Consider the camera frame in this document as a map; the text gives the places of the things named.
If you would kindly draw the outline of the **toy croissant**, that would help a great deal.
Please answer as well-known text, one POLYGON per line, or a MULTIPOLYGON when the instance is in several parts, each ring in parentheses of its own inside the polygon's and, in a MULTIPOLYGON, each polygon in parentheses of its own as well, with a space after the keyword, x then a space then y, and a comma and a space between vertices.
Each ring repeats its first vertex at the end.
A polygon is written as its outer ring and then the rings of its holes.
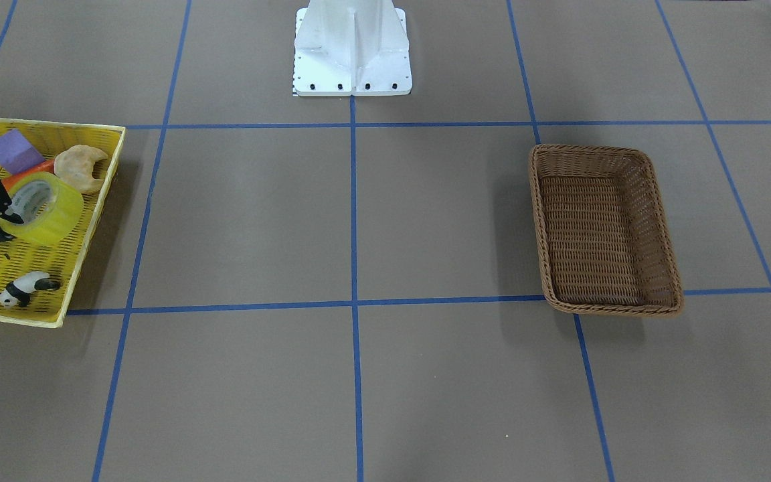
POLYGON ((74 145, 55 156, 53 173, 80 193, 95 194, 101 190, 104 181, 95 178, 94 168, 98 162, 107 159, 109 155, 97 147, 74 145))

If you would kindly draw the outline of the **panda figurine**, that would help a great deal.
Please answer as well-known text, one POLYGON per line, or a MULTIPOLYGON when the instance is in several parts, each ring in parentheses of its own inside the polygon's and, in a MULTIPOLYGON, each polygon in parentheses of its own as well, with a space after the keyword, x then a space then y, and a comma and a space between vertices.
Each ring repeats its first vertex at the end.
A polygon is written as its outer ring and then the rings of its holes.
POLYGON ((52 278, 48 272, 31 271, 9 282, 0 292, 0 305, 10 309, 15 306, 27 307, 36 292, 55 292, 61 288, 61 282, 52 278))

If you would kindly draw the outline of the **yellow tape roll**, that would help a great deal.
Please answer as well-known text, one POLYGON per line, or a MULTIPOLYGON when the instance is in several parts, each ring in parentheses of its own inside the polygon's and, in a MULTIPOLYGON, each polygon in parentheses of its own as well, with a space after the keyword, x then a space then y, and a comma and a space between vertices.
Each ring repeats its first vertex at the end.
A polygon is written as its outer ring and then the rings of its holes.
POLYGON ((52 173, 22 177, 8 193, 11 213, 21 222, 0 216, 0 228, 27 243, 57 244, 76 229, 82 216, 82 193, 52 173))

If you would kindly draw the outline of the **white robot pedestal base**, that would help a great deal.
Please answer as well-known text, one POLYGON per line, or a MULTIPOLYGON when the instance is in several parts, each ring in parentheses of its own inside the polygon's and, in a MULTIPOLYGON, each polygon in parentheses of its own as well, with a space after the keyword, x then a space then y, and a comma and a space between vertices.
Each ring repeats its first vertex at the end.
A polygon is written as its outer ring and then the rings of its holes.
POLYGON ((299 97, 412 92, 406 13, 392 1, 311 1, 296 11, 292 92, 299 97))

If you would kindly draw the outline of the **yellow plastic basket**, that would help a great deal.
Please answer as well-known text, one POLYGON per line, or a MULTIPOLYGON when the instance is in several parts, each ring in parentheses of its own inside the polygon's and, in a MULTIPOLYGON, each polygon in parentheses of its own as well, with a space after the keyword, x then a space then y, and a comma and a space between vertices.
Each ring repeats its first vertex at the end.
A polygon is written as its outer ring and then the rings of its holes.
MULTIPOLYGON (((0 136, 14 129, 21 132, 45 157, 59 155, 76 145, 95 147, 106 155, 106 159, 99 161, 95 169, 101 174, 103 185, 97 193, 83 195, 78 221, 66 237, 47 246, 24 239, 0 243, 0 292, 10 281, 35 270, 48 272, 62 284, 55 292, 43 292, 34 297, 27 307, 7 309, 0 305, 0 321, 34 327, 60 327, 118 170, 126 129, 95 123, 0 118, 0 136)), ((2 165, 0 174, 8 176, 2 165)))

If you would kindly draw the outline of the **purple sponge block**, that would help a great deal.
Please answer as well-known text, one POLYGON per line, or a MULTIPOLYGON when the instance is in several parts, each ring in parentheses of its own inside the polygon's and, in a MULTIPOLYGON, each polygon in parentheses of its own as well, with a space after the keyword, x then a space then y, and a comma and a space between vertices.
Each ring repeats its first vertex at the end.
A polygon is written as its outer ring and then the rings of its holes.
POLYGON ((8 174, 27 173, 45 161, 46 158, 19 129, 9 129, 0 135, 0 167, 8 174))

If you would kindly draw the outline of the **brown wicker basket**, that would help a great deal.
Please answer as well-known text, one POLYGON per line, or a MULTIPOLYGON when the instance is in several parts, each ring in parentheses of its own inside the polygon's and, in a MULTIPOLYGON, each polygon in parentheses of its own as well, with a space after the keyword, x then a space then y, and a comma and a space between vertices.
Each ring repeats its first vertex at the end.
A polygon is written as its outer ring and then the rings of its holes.
POLYGON ((638 149, 539 144, 527 162, 545 301, 676 317, 685 295, 654 165, 638 149))

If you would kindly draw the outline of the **orange toy carrot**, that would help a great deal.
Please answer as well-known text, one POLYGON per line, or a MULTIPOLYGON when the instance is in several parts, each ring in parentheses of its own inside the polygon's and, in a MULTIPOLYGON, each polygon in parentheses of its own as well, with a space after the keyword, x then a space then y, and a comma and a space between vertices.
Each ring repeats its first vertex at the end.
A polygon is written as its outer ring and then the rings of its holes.
POLYGON ((34 165, 34 167, 30 167, 21 173, 2 178, 2 186, 6 190, 10 191, 13 189, 13 186, 15 186, 16 183, 21 182, 23 178, 34 175, 36 173, 54 174, 54 159, 45 159, 45 161, 34 165))

